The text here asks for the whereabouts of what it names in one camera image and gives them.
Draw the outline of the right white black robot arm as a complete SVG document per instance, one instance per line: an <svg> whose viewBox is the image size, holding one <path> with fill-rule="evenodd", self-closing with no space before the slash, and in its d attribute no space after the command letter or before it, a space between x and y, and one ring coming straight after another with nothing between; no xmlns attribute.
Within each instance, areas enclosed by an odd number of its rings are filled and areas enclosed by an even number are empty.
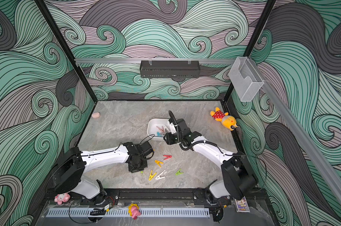
<svg viewBox="0 0 341 226"><path fill-rule="evenodd" d="M212 161L221 169L223 179L211 184L208 191L213 198L230 196L241 200L256 184L258 179L247 155L222 149L207 140L202 134L191 131L183 119L169 119L167 133L163 137L168 145L177 144L182 150L192 150Z"/></svg>

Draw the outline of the pink clothespin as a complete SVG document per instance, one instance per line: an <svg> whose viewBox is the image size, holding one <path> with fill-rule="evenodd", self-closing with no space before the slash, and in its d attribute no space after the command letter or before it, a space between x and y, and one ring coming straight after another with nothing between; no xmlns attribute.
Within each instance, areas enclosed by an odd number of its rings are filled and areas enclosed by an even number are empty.
<svg viewBox="0 0 341 226"><path fill-rule="evenodd" d="M166 132L166 128L164 126L156 126L156 128L160 131L160 133L165 133Z"/></svg>

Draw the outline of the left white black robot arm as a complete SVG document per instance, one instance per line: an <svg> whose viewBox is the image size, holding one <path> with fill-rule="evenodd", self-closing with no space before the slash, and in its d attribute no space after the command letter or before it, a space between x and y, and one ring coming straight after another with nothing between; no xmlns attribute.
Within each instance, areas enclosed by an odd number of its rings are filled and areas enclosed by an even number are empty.
<svg viewBox="0 0 341 226"><path fill-rule="evenodd" d="M71 148L52 166L51 191L57 194L73 192L88 200L102 201L106 192L101 182L86 177L85 173L116 163L126 163L130 173L140 172L147 167L147 161L153 155L154 150L148 141L141 144L120 143L115 148L98 151Z"/></svg>

